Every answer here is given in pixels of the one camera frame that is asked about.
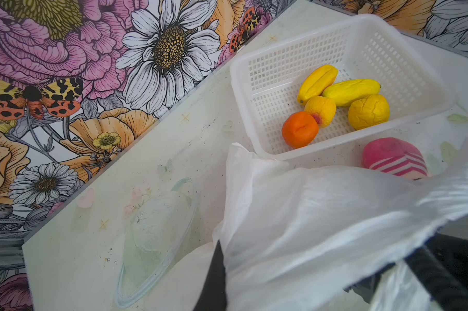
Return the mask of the orange toy orange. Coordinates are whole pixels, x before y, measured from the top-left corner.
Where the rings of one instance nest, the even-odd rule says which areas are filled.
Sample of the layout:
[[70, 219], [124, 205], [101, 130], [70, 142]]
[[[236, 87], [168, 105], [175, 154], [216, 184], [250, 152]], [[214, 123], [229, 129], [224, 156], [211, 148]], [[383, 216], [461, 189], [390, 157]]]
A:
[[285, 143], [293, 149], [309, 145], [318, 132], [319, 125], [317, 121], [305, 111], [289, 116], [281, 130]]

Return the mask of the peach toy fruit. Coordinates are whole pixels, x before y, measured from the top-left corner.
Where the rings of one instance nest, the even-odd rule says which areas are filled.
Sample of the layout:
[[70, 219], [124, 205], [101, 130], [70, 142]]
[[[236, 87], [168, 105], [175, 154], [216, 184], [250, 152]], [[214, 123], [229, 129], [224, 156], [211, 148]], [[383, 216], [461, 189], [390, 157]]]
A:
[[322, 96], [312, 97], [305, 104], [305, 111], [313, 116], [319, 128], [325, 128], [332, 123], [336, 110], [335, 101]]

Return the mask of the yellow toy corn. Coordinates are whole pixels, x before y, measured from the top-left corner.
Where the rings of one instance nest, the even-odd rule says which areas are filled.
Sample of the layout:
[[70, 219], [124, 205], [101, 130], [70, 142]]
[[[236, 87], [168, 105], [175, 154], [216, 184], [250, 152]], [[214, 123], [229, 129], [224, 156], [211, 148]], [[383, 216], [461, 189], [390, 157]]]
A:
[[350, 106], [354, 101], [379, 94], [381, 84], [372, 79], [347, 80], [326, 88], [323, 97], [332, 99], [336, 106]]

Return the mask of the yellow toy lemon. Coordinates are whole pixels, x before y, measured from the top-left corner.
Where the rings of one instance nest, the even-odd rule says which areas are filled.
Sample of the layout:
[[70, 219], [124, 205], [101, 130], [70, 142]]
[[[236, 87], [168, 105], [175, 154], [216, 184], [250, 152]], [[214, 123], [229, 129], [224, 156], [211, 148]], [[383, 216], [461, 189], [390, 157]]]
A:
[[355, 130], [362, 130], [388, 122], [390, 108], [381, 94], [370, 95], [354, 101], [348, 111], [348, 120]]

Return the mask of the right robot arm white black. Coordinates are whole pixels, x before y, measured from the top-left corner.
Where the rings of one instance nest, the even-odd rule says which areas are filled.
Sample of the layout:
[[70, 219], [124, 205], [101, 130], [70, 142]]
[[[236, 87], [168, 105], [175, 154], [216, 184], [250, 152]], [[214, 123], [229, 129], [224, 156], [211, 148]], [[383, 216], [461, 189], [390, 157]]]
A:
[[371, 310], [468, 310], [468, 240], [437, 233], [345, 291]]

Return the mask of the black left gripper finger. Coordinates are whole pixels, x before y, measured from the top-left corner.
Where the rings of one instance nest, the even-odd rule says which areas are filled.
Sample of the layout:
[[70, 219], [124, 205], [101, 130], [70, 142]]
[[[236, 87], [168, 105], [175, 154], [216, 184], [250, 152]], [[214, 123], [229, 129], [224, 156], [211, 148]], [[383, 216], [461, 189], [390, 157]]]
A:
[[200, 297], [193, 311], [226, 311], [226, 269], [224, 254], [218, 241]]

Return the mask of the white plastic bag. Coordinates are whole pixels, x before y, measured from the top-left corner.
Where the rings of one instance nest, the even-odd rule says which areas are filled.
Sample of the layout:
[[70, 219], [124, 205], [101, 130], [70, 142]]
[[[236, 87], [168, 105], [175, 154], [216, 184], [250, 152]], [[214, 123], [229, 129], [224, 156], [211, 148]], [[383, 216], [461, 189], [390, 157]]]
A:
[[358, 167], [292, 168], [229, 148], [224, 218], [145, 299], [146, 310], [193, 310], [219, 241], [227, 310], [319, 310], [468, 215], [468, 139], [426, 180]]

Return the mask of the yellow toy banana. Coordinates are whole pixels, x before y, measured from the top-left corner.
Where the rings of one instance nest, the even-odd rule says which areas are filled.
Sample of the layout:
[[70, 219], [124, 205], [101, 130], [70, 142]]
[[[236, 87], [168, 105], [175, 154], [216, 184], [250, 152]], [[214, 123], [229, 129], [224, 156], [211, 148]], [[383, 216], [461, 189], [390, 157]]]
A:
[[334, 83], [338, 73], [339, 71], [331, 65], [317, 68], [300, 87], [297, 102], [304, 106], [310, 98], [320, 96], [326, 88]]

